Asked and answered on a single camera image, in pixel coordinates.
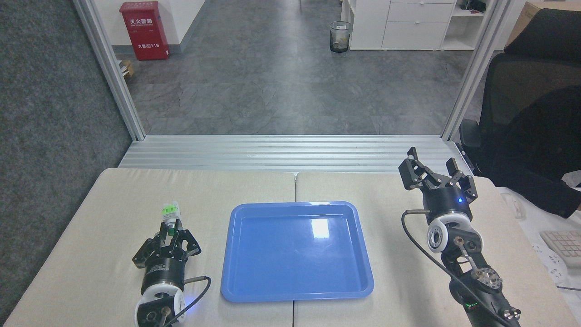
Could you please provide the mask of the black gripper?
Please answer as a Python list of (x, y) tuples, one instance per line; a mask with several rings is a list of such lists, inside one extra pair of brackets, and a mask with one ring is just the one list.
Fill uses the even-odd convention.
[(148, 238), (133, 257), (133, 264), (137, 268), (145, 269), (141, 292), (154, 284), (162, 283), (176, 286), (183, 291), (186, 265), (184, 261), (202, 252), (193, 234), (183, 228), (181, 219), (176, 219), (170, 231), (170, 258), (156, 257), (165, 246), (166, 233), (157, 233), (153, 238)]
[(454, 158), (446, 162), (446, 167), (449, 180), (423, 165), (419, 161), (416, 148), (411, 147), (398, 170), (406, 190), (423, 190), (424, 209), (430, 210), (427, 214), (428, 223), (448, 213), (462, 213), (471, 221), (473, 214), (469, 204), (478, 198), (474, 178), (459, 170)]

